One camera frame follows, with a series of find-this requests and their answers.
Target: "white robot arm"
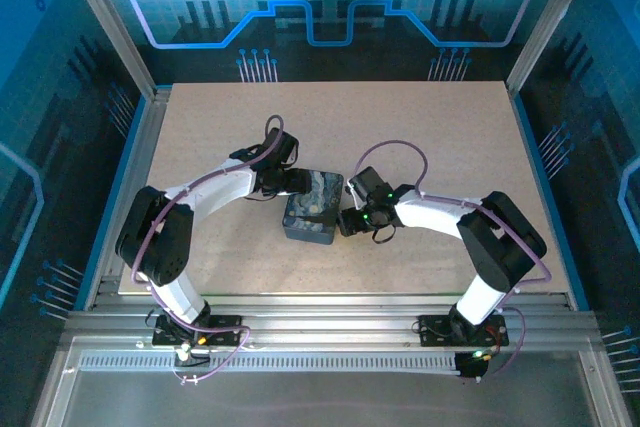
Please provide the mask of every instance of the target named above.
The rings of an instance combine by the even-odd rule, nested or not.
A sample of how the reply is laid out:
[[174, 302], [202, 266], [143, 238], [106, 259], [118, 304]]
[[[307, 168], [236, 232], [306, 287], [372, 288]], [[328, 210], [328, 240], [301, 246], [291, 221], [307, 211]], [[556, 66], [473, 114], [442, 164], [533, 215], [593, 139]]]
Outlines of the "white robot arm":
[[449, 321], [453, 337], [461, 344], [472, 344], [475, 334], [504, 297], [534, 266], [534, 261], [499, 225], [473, 206], [481, 206], [508, 225], [538, 256], [546, 245], [524, 215], [502, 192], [484, 199], [451, 199], [419, 193], [412, 185], [393, 190], [377, 172], [367, 167], [348, 182], [355, 207], [340, 213], [344, 236], [392, 227], [422, 227], [461, 239], [477, 275], [452, 307]]
[[185, 270], [193, 229], [229, 202], [252, 193], [288, 195], [310, 190], [308, 171], [290, 168], [290, 157], [297, 158], [298, 141], [286, 132], [263, 160], [250, 163], [267, 151], [277, 136], [278, 129], [274, 128], [263, 144], [232, 153], [220, 167], [204, 176], [208, 179], [203, 182], [188, 182], [164, 192], [145, 187], [133, 201], [116, 243], [116, 253], [130, 266], [134, 265], [154, 219], [178, 197], [154, 232], [133, 277], [139, 275], [149, 282], [163, 307], [186, 324], [206, 324], [210, 315], [207, 303]]

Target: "black bracket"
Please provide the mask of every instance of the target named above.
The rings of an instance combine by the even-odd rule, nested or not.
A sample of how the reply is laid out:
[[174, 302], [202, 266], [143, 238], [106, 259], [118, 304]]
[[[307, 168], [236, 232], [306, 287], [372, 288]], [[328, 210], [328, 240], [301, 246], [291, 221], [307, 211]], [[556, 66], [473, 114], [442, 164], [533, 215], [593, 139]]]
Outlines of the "black bracket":
[[211, 354], [190, 355], [187, 360], [180, 360], [180, 357], [176, 354], [173, 365], [176, 369], [209, 370], [211, 366]]
[[[504, 221], [538, 257], [547, 246], [513, 201], [502, 192], [482, 199], [482, 206]], [[506, 233], [498, 238], [498, 224], [478, 210], [463, 215], [458, 230], [482, 281], [498, 292], [509, 292], [529, 272], [534, 262]]]
[[[373, 167], [367, 167], [351, 179], [352, 187], [345, 187], [349, 195], [365, 202], [361, 209], [351, 207], [338, 213], [338, 225], [344, 237], [360, 232], [373, 232], [373, 241], [384, 244], [395, 235], [396, 228], [404, 227], [395, 210], [398, 199], [410, 190], [411, 185], [401, 185], [396, 190], [382, 180]], [[392, 226], [393, 234], [384, 240], [377, 240], [377, 234], [385, 227]]]
[[489, 332], [491, 330], [500, 336], [501, 346], [509, 345], [507, 327], [501, 315], [487, 317], [477, 332], [466, 342], [456, 338], [448, 315], [421, 315], [418, 317], [414, 331], [420, 336], [421, 347], [490, 348], [496, 345], [496, 338]]
[[[158, 214], [169, 203], [165, 192], [147, 186], [138, 191], [116, 241], [116, 254], [133, 265], [142, 241]], [[142, 257], [140, 272], [158, 287], [177, 279], [189, 260], [193, 211], [176, 204], [165, 217], [161, 231], [156, 231]]]
[[[214, 329], [228, 328], [242, 324], [239, 315], [210, 315], [199, 323], [200, 327]], [[229, 346], [240, 344], [240, 332], [231, 331], [222, 334], [206, 334], [184, 329], [171, 320], [167, 314], [160, 314], [156, 319], [151, 344], [154, 347], [179, 347], [183, 342], [189, 342], [193, 347]]]

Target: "small box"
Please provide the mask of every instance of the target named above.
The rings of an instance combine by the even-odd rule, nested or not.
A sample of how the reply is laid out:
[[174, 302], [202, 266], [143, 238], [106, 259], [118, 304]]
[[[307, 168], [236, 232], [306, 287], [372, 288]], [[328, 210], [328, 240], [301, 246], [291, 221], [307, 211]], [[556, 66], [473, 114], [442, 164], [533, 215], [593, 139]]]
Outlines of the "small box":
[[309, 171], [311, 192], [289, 196], [282, 219], [288, 239], [331, 245], [336, 232], [344, 177]]

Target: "work surface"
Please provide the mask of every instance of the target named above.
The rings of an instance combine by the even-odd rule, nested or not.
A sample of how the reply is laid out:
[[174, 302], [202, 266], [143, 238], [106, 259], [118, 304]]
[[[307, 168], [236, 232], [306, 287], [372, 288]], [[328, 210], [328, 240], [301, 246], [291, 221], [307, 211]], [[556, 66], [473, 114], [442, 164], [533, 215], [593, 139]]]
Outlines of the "work surface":
[[[507, 193], [547, 242], [550, 284], [530, 291], [566, 292], [564, 267], [538, 194], [515, 114], [502, 82], [361, 82], [176, 84], [148, 184], [182, 184], [215, 169], [229, 153], [261, 143], [269, 115], [284, 117], [300, 140], [297, 167], [345, 179], [371, 145], [404, 139], [429, 159], [424, 191], [456, 197]], [[413, 183], [420, 157], [404, 146], [369, 156], [392, 186]], [[425, 229], [399, 229], [376, 245], [371, 235], [333, 245], [289, 240], [282, 229], [285, 198], [236, 200], [193, 235], [188, 271], [203, 294], [458, 293], [475, 275], [464, 244]], [[343, 207], [350, 206], [346, 195]], [[129, 269], [121, 293], [138, 293]], [[540, 276], [535, 269], [528, 277]]]

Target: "purple cable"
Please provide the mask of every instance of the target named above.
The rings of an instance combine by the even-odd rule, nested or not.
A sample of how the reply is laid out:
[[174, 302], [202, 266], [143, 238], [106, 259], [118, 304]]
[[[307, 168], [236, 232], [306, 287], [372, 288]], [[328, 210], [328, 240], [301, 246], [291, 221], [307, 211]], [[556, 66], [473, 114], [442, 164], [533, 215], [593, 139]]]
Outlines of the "purple cable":
[[155, 291], [155, 289], [153, 287], [151, 287], [151, 295], [153, 296], [153, 298], [155, 299], [155, 301], [158, 303], [158, 305], [160, 307], [162, 307], [163, 309], [165, 309], [165, 311], [169, 314], [169, 316], [179, 325], [181, 325], [182, 327], [184, 327], [185, 329], [188, 330], [194, 330], [196, 332], [203, 332], [205, 334], [224, 334], [227, 332], [235, 332], [235, 331], [244, 331], [246, 332], [246, 335], [242, 338], [242, 340], [240, 340], [240, 343], [238, 344], [238, 346], [227, 356], [226, 359], [224, 359], [224, 361], [222, 361], [222, 363], [220, 365], [218, 365], [215, 369], [207, 372], [204, 375], [201, 375], [200, 377], [193, 377], [191, 379], [188, 379], [185, 377], [180, 377], [176, 371], [173, 371], [173, 375], [175, 375], [176, 377], [178, 377], [181, 381], [183, 382], [190, 382], [190, 383], [198, 383], [201, 380], [206, 380], [209, 377], [217, 374], [218, 372], [220, 372], [222, 369], [224, 369], [229, 362], [231, 362], [231, 360], [236, 356], [236, 354], [238, 352], [240, 352], [240, 349], [242, 349], [242, 347], [244, 347], [244, 344], [246, 344], [247, 340], [249, 339], [249, 336], [251, 335], [251, 329], [246, 326], [246, 325], [236, 325], [235, 327], [225, 327], [225, 328], [218, 328], [218, 329], [214, 329], [214, 328], [209, 328], [209, 327], [199, 327], [196, 325], [191, 325], [187, 322], [185, 322], [184, 320], [182, 320], [180, 317], [178, 317], [177, 315], [175, 315], [171, 310], [167, 310], [167, 305], [162, 301], [162, 299], [160, 298], [160, 296], [158, 295], [158, 293]]
[[513, 362], [516, 360], [516, 357], [520, 353], [520, 350], [522, 349], [522, 345], [524, 344], [524, 336], [527, 333], [527, 324], [524, 321], [524, 314], [520, 311], [520, 309], [516, 309], [515, 307], [505, 307], [505, 310], [513, 310], [514, 312], [518, 313], [518, 315], [520, 316], [520, 320], [522, 321], [522, 333], [520, 334], [520, 338], [518, 339], [516, 348], [513, 351], [513, 354], [511, 354], [511, 357], [509, 357], [509, 360], [507, 360], [503, 365], [500, 366], [500, 368], [498, 368], [498, 370], [496, 370], [491, 375], [497, 375], [500, 372], [504, 372], [511, 364], [513, 364]]
[[227, 366], [227, 364], [229, 362], [231, 362], [231, 360], [240, 351], [240, 349], [242, 347], [244, 347], [244, 344], [247, 342], [247, 340], [249, 339], [249, 336], [251, 335], [251, 329], [249, 327], [247, 327], [246, 325], [238, 325], [238, 326], [235, 326], [235, 327], [213, 329], [213, 328], [206, 328], [206, 327], [198, 327], [198, 326], [194, 326], [194, 325], [191, 325], [191, 324], [185, 322], [184, 320], [179, 318], [177, 315], [175, 315], [170, 309], [167, 308], [167, 305], [162, 301], [162, 299], [160, 298], [158, 293], [153, 288], [153, 285], [150, 285], [150, 282], [145, 282], [145, 281], [142, 281], [142, 280], [138, 280], [138, 278], [137, 278], [138, 269], [140, 268], [140, 264], [142, 263], [142, 258], [144, 257], [145, 252], [149, 248], [149, 244], [151, 243], [151, 238], [153, 237], [153, 234], [156, 232], [156, 229], [162, 223], [162, 221], [167, 216], [169, 211], [173, 208], [173, 206], [176, 203], [178, 203], [179, 200], [184, 198], [186, 195], [189, 194], [189, 192], [191, 190], [195, 189], [196, 187], [198, 187], [202, 183], [204, 183], [204, 182], [206, 182], [206, 181], [208, 181], [210, 179], [213, 179], [214, 177], [217, 177], [219, 175], [224, 175], [224, 174], [227, 174], [229, 172], [234, 172], [236, 170], [240, 170], [240, 169], [243, 169], [243, 168], [248, 167], [250, 165], [253, 165], [253, 164], [257, 163], [257, 162], [260, 162], [262, 159], [267, 157], [271, 152], [273, 152], [273, 150], [280, 143], [280, 139], [282, 139], [282, 133], [284, 132], [284, 120], [282, 119], [281, 116], [276, 114], [276, 115], [272, 115], [271, 117], [269, 117], [267, 119], [267, 123], [265, 124], [265, 133], [268, 134], [269, 125], [271, 124], [271, 122], [274, 119], [279, 121], [280, 129], [279, 129], [278, 134], [276, 135], [276, 138], [273, 141], [273, 143], [262, 154], [258, 155], [257, 157], [255, 157], [255, 158], [253, 158], [253, 159], [251, 159], [251, 160], [249, 160], [247, 162], [244, 162], [243, 164], [234, 165], [233, 167], [230, 167], [228, 169], [216, 170], [214, 172], [210, 172], [210, 173], [208, 173], [206, 175], [203, 175], [199, 179], [196, 179], [193, 182], [191, 182], [185, 189], [180, 191], [180, 193], [178, 193], [178, 195], [176, 195], [173, 199], [171, 199], [169, 201], [169, 203], [164, 207], [164, 209], [162, 209], [160, 211], [158, 216], [151, 223], [151, 227], [149, 228], [149, 231], [147, 232], [147, 235], [145, 236], [144, 240], [142, 241], [142, 244], [140, 245], [140, 249], [138, 250], [138, 253], [136, 254], [136, 258], [133, 261], [133, 265], [131, 266], [131, 281], [133, 283], [135, 283], [135, 284], [138, 284], [138, 285], [149, 285], [149, 290], [151, 291], [151, 295], [153, 296], [155, 301], [158, 303], [158, 305], [160, 305], [160, 307], [162, 307], [169, 314], [169, 316], [171, 316], [171, 318], [176, 323], [178, 323], [179, 325], [183, 326], [184, 328], [190, 329], [190, 330], [194, 330], [196, 332], [203, 332], [203, 333], [209, 333], [209, 334], [222, 334], [222, 333], [234, 332], [234, 331], [244, 331], [244, 332], [246, 332], [246, 335], [240, 341], [240, 343], [235, 348], [235, 350], [233, 350], [233, 352], [231, 352], [231, 354], [229, 354], [229, 356], [220, 365], [218, 365], [215, 369], [213, 369], [212, 371], [207, 372], [206, 374], [204, 374], [204, 375], [202, 375], [200, 377], [195, 377], [195, 378], [192, 378], [192, 379], [187, 379], [187, 378], [180, 377], [174, 371], [173, 372], [174, 375], [176, 377], [178, 377], [180, 380], [182, 380], [183, 382], [197, 383], [200, 380], [208, 379], [209, 377], [211, 377], [211, 376], [217, 374], [218, 372], [220, 372], [220, 370], [222, 370], [224, 367]]
[[194, 180], [185, 189], [181, 190], [178, 195], [176, 195], [173, 199], [171, 199], [169, 201], [169, 203], [164, 207], [164, 209], [162, 209], [160, 211], [158, 216], [151, 223], [151, 227], [149, 228], [149, 231], [147, 232], [147, 235], [145, 236], [144, 240], [142, 241], [142, 244], [140, 245], [140, 249], [138, 250], [136, 258], [133, 261], [133, 265], [131, 266], [131, 281], [134, 284], [137, 284], [137, 285], [147, 285], [148, 284], [148, 282], [145, 282], [145, 281], [142, 281], [142, 280], [138, 280], [138, 277], [137, 277], [138, 269], [140, 268], [140, 264], [142, 263], [142, 258], [144, 257], [144, 254], [147, 251], [147, 248], [149, 248], [149, 244], [151, 243], [151, 238], [153, 237], [153, 234], [156, 232], [156, 229], [160, 226], [160, 224], [162, 223], [164, 218], [167, 216], [169, 211], [173, 208], [173, 206], [176, 205], [182, 198], [186, 197], [191, 190], [195, 189], [196, 187], [198, 187], [200, 184], [206, 182], [207, 180], [211, 180], [214, 177], [217, 177], [217, 176], [223, 175], [223, 174], [227, 174], [229, 172], [235, 172], [236, 170], [244, 169], [245, 167], [248, 167], [248, 166], [253, 165], [253, 164], [257, 163], [257, 162], [260, 162], [267, 155], [269, 155], [277, 147], [278, 143], [280, 142], [280, 139], [282, 138], [282, 132], [284, 131], [284, 120], [282, 119], [282, 117], [280, 117], [277, 114], [276, 115], [272, 115], [271, 117], [269, 117], [267, 119], [265, 130], [268, 130], [268, 127], [271, 124], [271, 121], [273, 121], [274, 119], [278, 120], [280, 122], [280, 130], [278, 131], [278, 135], [276, 135], [276, 138], [275, 138], [274, 142], [267, 148], [267, 150], [265, 150], [259, 156], [255, 157], [255, 158], [253, 158], [253, 159], [251, 159], [251, 160], [249, 160], [249, 161], [247, 161], [247, 162], [245, 162], [243, 164], [234, 165], [233, 167], [230, 167], [230, 168], [225, 169], [225, 170], [216, 170], [214, 172], [210, 172], [210, 173], [208, 173], [206, 175], [203, 175], [202, 177]]
[[416, 146], [415, 144], [412, 144], [411, 142], [407, 142], [406, 140], [385, 140], [384, 142], [379, 142], [376, 145], [374, 145], [373, 147], [371, 147], [369, 150], [367, 150], [364, 154], [362, 154], [362, 156], [360, 157], [360, 159], [358, 160], [358, 163], [356, 164], [356, 168], [353, 169], [353, 175], [351, 176], [351, 178], [354, 178], [357, 174], [358, 171], [360, 170], [360, 166], [362, 165], [362, 162], [364, 161], [364, 159], [374, 150], [383, 147], [385, 145], [389, 145], [389, 144], [400, 144], [400, 145], [406, 145], [407, 147], [411, 147], [413, 150], [415, 150], [416, 152], [418, 152], [418, 154], [420, 154], [420, 157], [422, 157], [422, 162], [424, 163], [424, 168], [422, 169], [422, 173], [420, 174], [420, 177], [418, 177], [418, 180], [416, 181], [416, 190], [418, 192], [420, 192], [420, 184], [422, 183], [422, 179], [424, 179], [424, 177], [427, 175], [427, 169], [429, 168], [429, 162], [427, 161], [427, 156], [424, 154], [424, 152], [422, 150], [420, 150], [420, 148], [418, 146]]
[[516, 244], [518, 244], [518, 246], [531, 258], [531, 260], [533, 260], [534, 264], [537, 265], [540, 268], [540, 270], [542, 270], [543, 277], [537, 278], [537, 279], [521, 280], [520, 282], [518, 282], [516, 284], [516, 286], [513, 289], [511, 289], [510, 292], [507, 293], [507, 295], [504, 296], [504, 298], [500, 301], [500, 303], [497, 305], [496, 308], [501, 308], [502, 305], [504, 305], [504, 303], [509, 298], [511, 298], [511, 296], [515, 293], [515, 289], [521, 287], [522, 285], [546, 283], [546, 282], [550, 282], [551, 281], [551, 277], [552, 277], [551, 276], [551, 271], [544, 264], [542, 259], [540, 259], [540, 257], [538, 257], [536, 255], [536, 253], [526, 244], [526, 242], [511, 227], [509, 227], [505, 221], [503, 221], [500, 217], [498, 217], [496, 214], [491, 212], [489, 209], [483, 207], [482, 205], [478, 205], [475, 202], [470, 202], [468, 200], [452, 199], [452, 198], [449, 198], [449, 197], [440, 197], [440, 196], [436, 196], [436, 195], [428, 195], [428, 194], [424, 194], [424, 193], [422, 193], [420, 191], [420, 184], [422, 183], [422, 180], [427, 175], [427, 170], [428, 170], [428, 167], [429, 167], [429, 163], [427, 161], [427, 156], [425, 155], [425, 153], [420, 149], [420, 147], [416, 146], [415, 144], [412, 144], [411, 142], [407, 142], [406, 140], [396, 140], [396, 139], [394, 139], [394, 140], [385, 140], [384, 142], [377, 143], [373, 147], [369, 148], [364, 154], [362, 154], [362, 156], [358, 160], [358, 163], [356, 164], [356, 168], [354, 169], [354, 174], [353, 174], [352, 177], [355, 177], [356, 174], [358, 173], [358, 170], [360, 169], [360, 166], [362, 165], [362, 162], [364, 161], [365, 157], [367, 157], [374, 150], [376, 150], [376, 149], [378, 149], [378, 148], [380, 148], [382, 146], [389, 145], [389, 144], [406, 145], [408, 147], [411, 147], [416, 152], [418, 152], [418, 154], [420, 154], [420, 157], [422, 157], [422, 161], [424, 162], [424, 168], [422, 169], [422, 173], [420, 174], [420, 176], [418, 177], [418, 180], [416, 180], [416, 183], [415, 183], [416, 192], [418, 193], [418, 195], [420, 195], [420, 197], [422, 199], [430, 200], [430, 201], [434, 201], [434, 202], [440, 202], [440, 203], [449, 204], [449, 205], [459, 205], [459, 206], [462, 206], [462, 207], [471, 207], [471, 208], [479, 210], [482, 214], [486, 215], [491, 220], [493, 220], [496, 224], [498, 224], [505, 231], [505, 233], [509, 237], [511, 237], [513, 239], [513, 241]]

